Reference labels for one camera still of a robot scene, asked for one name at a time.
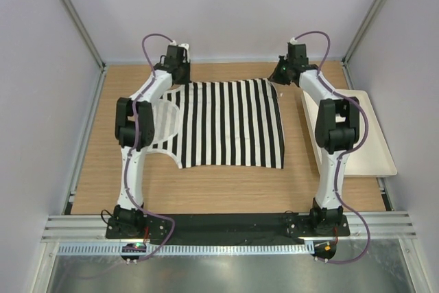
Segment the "black white striped tank top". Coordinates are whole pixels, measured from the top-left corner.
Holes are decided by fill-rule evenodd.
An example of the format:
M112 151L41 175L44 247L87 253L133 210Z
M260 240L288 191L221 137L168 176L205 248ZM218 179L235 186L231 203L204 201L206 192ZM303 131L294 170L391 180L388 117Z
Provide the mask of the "black white striped tank top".
M155 136L147 152L170 156L180 169L284 167L278 93L265 78L188 83L165 92L153 111Z

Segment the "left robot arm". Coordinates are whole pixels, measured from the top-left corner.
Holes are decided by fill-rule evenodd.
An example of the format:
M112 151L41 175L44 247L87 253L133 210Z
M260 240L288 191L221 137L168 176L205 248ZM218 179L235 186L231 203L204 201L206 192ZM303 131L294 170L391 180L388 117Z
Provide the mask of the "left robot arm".
M155 135L154 109L174 84L190 78L189 45L175 41L151 70L149 78L130 97L116 103L115 138L121 147L121 190L107 220L106 238L139 238L147 228L143 212L143 167Z

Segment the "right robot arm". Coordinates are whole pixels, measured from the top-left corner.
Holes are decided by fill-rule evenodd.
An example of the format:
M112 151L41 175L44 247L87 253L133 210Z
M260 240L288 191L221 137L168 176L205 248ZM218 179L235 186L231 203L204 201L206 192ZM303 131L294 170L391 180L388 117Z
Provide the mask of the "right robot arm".
M320 183L309 212L309 227L316 235L330 235L342 224L340 201L349 152L360 136L359 110L341 96L317 65L309 63L304 44L288 42L269 80L294 83L318 105L314 136L321 149Z

